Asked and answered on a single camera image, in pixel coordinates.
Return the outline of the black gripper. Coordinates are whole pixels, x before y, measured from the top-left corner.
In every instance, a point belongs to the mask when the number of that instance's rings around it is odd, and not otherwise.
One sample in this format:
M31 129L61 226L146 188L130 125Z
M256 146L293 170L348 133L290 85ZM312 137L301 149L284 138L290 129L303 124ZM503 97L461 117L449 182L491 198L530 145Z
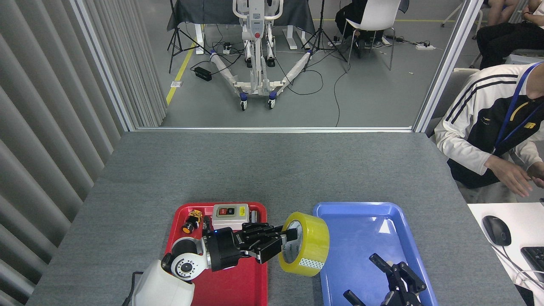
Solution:
M369 260L387 277L389 292L381 306L420 306L417 294L428 287L407 263L401 261L391 266L377 253L369 256ZM365 306L351 290L344 291L343 297L352 306Z
M210 269L214 272L229 269L237 266L239 259L248 256L255 258L259 264L266 263L281 252L282 235L286 241L293 241L298 237L298 230L269 223L243 223L241 240L257 241L242 252L235 244L237 240L231 228L209 229L206 232L206 248L210 255Z

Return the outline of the person's right hand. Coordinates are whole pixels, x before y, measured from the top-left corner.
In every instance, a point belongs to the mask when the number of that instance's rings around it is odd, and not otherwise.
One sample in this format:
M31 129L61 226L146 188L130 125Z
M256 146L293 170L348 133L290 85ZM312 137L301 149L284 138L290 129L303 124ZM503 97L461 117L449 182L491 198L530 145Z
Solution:
M528 173L512 162L491 155L484 163L484 166L490 169L500 182L518 196L528 196L529 192L533 190L529 184L532 179L528 176Z

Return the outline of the person's left hand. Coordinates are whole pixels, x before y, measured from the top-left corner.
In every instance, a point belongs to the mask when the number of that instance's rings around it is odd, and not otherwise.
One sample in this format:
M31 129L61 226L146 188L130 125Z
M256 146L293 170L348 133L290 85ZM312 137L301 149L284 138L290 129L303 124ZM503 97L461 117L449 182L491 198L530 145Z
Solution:
M544 163L535 162L528 169L529 178L539 188L544 188Z

